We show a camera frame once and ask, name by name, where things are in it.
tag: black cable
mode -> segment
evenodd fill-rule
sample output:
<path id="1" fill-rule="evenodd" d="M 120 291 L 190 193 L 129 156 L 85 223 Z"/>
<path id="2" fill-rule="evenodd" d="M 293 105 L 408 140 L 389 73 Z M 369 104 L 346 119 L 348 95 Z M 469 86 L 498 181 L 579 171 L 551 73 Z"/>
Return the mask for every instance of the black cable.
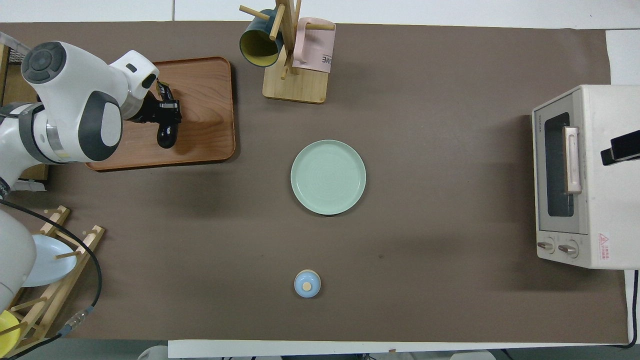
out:
<path id="1" fill-rule="evenodd" d="M 634 272 L 634 296 L 633 296 L 633 301 L 631 302 L 631 324 L 634 328 L 634 337 L 631 339 L 631 342 L 628 345 L 611 345 L 612 347 L 630 348 L 636 344 L 636 341 L 638 339 L 638 330 L 637 330 L 638 319 L 637 319 L 637 313 L 636 313 L 637 303 L 638 303 L 638 270 Z"/>
<path id="2" fill-rule="evenodd" d="M 20 356 L 24 356 L 24 355 L 26 355 L 26 354 L 28 354 L 28 353 L 30 353 L 30 352 L 32 352 L 32 351 L 34 351 L 35 349 L 37 349 L 37 348 L 39 348 L 39 347 L 43 347 L 44 345 L 46 345 L 46 344 L 48 344 L 48 343 L 50 343 L 50 342 L 52 342 L 52 341 L 54 341 L 54 340 L 56 340 L 56 339 L 58 339 L 58 338 L 60 338 L 60 337 L 62 337 L 62 335 L 61 335 L 61 334 L 56 334 L 54 337 L 49 338 L 49 339 L 46 339 L 46 340 L 44 340 L 44 341 L 41 341 L 41 342 L 37 343 L 36 345 L 33 345 L 33 346 L 32 346 L 32 347 L 30 347 L 30 348 L 26 348 L 26 349 L 24 349 L 23 351 L 19 352 L 18 354 L 15 354 L 14 356 L 11 356 L 11 357 L 3 357 L 3 359 L 6 359 L 6 360 L 16 360 L 18 357 L 20 357 Z"/>
<path id="3" fill-rule="evenodd" d="M 507 352 L 507 349 L 502 348 L 502 349 L 500 349 L 500 350 L 504 353 L 504 355 L 507 355 L 507 357 L 509 358 L 509 360 L 513 360 L 513 358 L 511 357 L 511 355 L 509 355 L 509 352 Z"/>
<path id="4" fill-rule="evenodd" d="M 89 254 L 89 256 L 91 257 L 91 260 L 93 261 L 93 264 L 95 265 L 95 270 L 97 272 L 97 277 L 98 277 L 98 285 L 97 285 L 97 289 L 95 292 L 95 297 L 93 298 L 93 302 L 91 303 L 92 307 L 95 307 L 96 303 L 98 303 L 98 299 L 100 298 L 100 293 L 102 292 L 102 270 L 100 269 L 100 263 L 98 263 L 98 258 L 95 257 L 95 254 L 93 253 L 93 251 L 91 249 L 89 249 L 88 246 L 86 246 L 86 244 L 80 240 L 76 235 L 73 235 L 69 230 L 67 230 L 67 228 L 65 228 L 64 226 L 52 221 L 51 219 L 44 217 L 38 213 L 35 213 L 27 208 L 23 208 L 20 205 L 14 204 L 12 202 L 8 202 L 7 200 L 3 200 L 0 199 L 0 204 L 8 206 L 10 208 L 22 211 L 23 213 L 27 213 L 33 217 L 37 217 L 40 220 L 47 222 L 48 224 L 51 224 L 53 227 L 57 228 L 58 230 L 60 230 L 61 233 L 67 235 L 68 237 L 72 238 L 73 240 L 75 240 L 78 245 L 82 246 L 84 248 L 84 250 L 87 252 L 87 254 Z"/>

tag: warning label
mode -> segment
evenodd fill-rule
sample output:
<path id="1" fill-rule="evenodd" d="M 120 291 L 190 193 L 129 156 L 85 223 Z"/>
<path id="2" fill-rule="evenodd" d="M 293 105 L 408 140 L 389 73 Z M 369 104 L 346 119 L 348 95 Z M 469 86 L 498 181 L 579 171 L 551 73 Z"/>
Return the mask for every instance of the warning label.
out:
<path id="1" fill-rule="evenodd" d="M 600 246 L 600 260 L 609 260 L 609 246 L 611 245 L 609 238 L 603 234 L 598 234 L 598 244 Z"/>

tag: white toaster oven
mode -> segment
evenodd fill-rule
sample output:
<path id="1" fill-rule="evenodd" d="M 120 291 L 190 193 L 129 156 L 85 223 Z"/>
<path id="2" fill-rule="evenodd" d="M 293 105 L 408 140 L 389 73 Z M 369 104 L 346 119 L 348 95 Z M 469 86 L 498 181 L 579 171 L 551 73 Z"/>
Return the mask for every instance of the white toaster oven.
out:
<path id="1" fill-rule="evenodd" d="M 578 86 L 532 124 L 538 256 L 640 268 L 640 86 Z"/>

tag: oven door handle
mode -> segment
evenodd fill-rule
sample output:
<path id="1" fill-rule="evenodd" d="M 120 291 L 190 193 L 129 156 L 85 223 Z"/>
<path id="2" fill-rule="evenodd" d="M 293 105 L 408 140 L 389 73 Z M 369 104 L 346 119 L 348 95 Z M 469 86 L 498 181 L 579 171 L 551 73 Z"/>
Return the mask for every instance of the oven door handle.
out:
<path id="1" fill-rule="evenodd" d="M 564 156 L 564 192 L 567 194 L 582 193 L 580 185 L 580 165 L 578 162 L 578 134 L 576 126 L 562 128 L 563 156 Z"/>

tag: oven window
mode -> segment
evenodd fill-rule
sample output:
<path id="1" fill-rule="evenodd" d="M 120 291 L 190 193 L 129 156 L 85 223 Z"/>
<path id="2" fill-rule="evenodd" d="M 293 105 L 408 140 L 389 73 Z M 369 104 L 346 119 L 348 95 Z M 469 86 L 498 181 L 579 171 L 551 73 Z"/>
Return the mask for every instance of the oven window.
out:
<path id="1" fill-rule="evenodd" d="M 547 210 L 552 217 L 573 216 L 573 195 L 564 192 L 564 155 L 562 128 L 569 126 L 569 113 L 545 122 L 547 164 Z"/>

